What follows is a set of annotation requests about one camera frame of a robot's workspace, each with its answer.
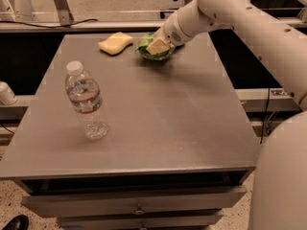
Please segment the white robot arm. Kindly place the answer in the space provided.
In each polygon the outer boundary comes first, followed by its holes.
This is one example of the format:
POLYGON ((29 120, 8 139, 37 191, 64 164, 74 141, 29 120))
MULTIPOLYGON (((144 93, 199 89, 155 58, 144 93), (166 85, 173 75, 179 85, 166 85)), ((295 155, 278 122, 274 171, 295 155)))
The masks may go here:
MULTIPOLYGON (((193 0, 173 13, 147 47, 152 54, 202 32, 231 27, 301 109, 307 105, 307 37, 250 0, 193 0)), ((279 125, 260 150, 248 230, 307 230, 307 112, 279 125)))

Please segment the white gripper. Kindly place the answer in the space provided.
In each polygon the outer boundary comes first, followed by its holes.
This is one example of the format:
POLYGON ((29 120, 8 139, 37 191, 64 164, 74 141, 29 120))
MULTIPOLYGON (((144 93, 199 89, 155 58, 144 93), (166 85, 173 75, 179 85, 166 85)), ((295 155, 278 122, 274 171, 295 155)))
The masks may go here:
POLYGON ((184 19, 179 13, 173 13, 154 33, 154 37, 155 39, 146 48, 153 56, 190 41, 193 38, 193 23, 184 19))

